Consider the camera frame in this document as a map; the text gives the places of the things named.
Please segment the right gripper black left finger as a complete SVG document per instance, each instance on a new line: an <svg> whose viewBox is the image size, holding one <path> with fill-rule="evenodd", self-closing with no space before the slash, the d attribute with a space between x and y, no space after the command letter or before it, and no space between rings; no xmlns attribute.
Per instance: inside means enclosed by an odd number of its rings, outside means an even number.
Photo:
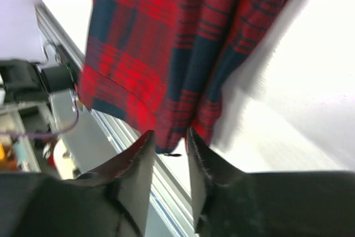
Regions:
<svg viewBox="0 0 355 237"><path fill-rule="evenodd" d="M3 172L1 235L143 236L154 157L150 130L76 179Z"/></svg>

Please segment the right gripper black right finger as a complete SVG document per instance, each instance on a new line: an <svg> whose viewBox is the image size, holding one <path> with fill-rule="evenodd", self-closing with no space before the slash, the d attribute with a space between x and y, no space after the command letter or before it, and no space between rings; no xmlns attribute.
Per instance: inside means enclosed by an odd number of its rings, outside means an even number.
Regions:
<svg viewBox="0 0 355 237"><path fill-rule="evenodd" d="M354 172L245 173L186 133L199 236L353 236Z"/></svg>

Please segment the red black plaid skirt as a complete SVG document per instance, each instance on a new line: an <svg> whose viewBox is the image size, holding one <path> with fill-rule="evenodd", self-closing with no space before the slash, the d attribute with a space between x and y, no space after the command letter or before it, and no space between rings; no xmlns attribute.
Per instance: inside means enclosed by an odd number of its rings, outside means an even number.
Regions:
<svg viewBox="0 0 355 237"><path fill-rule="evenodd" d="M155 132L170 154L188 128L209 143L221 88L288 0L93 0L78 94L91 109Z"/></svg>

